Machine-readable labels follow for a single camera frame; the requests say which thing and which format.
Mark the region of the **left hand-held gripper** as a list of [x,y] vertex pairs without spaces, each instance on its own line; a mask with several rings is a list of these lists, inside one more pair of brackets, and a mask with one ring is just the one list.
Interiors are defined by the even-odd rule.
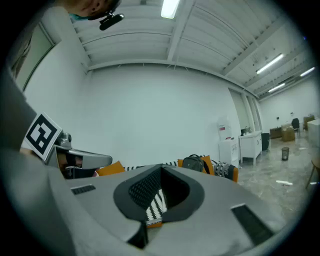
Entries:
[[73,148],[71,134],[44,112],[35,117],[24,140],[44,164],[58,168],[65,179],[95,177],[97,170],[113,162],[109,155]]

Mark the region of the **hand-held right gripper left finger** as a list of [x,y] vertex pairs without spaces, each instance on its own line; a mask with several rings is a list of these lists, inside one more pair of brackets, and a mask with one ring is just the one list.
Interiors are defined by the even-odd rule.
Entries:
[[152,256],[162,256],[162,245],[151,250],[156,233],[147,227],[161,188],[162,166],[149,165],[107,176],[68,180],[75,198],[112,238]]

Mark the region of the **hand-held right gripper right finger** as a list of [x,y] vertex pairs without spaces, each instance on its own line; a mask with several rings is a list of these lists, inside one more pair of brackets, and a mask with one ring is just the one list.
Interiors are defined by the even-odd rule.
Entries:
[[204,189],[201,206],[186,220],[164,223],[147,245],[154,256],[235,256],[255,245],[232,208],[246,205],[273,233],[285,226],[282,212],[232,180],[174,167]]

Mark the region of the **dark grey backpack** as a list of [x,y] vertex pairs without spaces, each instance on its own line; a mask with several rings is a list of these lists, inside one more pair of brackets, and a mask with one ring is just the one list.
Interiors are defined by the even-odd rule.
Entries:
[[198,155],[192,154],[182,161],[182,167],[196,172],[203,172],[210,174],[210,169],[207,163]]

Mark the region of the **person's grey shirt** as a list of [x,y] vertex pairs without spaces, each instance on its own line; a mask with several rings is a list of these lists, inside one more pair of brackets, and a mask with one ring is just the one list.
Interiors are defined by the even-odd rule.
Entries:
[[0,72],[0,152],[19,151],[36,112],[8,68]]

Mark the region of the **white side table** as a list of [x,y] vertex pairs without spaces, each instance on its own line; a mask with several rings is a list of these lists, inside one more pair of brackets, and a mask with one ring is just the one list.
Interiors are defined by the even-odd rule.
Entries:
[[262,131],[258,130],[250,134],[239,136],[240,163],[243,164],[244,158],[252,158],[253,165],[256,165],[256,159],[262,152]]

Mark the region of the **black bin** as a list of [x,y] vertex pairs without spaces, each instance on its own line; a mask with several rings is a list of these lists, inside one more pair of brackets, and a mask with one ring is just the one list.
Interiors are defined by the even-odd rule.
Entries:
[[263,132],[261,133],[261,147],[262,151],[267,151],[270,145],[270,134]]

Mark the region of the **cardboard box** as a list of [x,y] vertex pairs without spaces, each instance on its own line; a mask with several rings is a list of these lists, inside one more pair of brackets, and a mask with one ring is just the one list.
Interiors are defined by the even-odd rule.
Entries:
[[282,140],[290,142],[295,140],[295,130],[292,126],[282,127]]

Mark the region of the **wooden chair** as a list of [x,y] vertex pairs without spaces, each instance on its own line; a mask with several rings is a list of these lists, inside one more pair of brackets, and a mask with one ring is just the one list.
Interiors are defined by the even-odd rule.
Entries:
[[308,186],[311,184],[311,179],[313,177],[313,174],[315,171],[317,171],[317,173],[320,175],[320,156],[319,157],[313,157],[311,159],[311,164],[312,164],[312,170],[311,170],[311,174],[308,178],[307,184],[305,186],[305,189],[308,188]]

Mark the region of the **white desk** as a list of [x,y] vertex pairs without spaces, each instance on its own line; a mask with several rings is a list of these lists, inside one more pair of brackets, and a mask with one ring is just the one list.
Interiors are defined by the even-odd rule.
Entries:
[[320,118],[307,122],[307,128],[309,143],[320,148]]

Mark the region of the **wall window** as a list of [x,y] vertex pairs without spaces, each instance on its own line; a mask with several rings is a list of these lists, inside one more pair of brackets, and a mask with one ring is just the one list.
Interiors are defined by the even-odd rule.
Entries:
[[55,45],[43,23],[39,22],[12,68],[16,84],[21,91],[26,89],[33,73]]

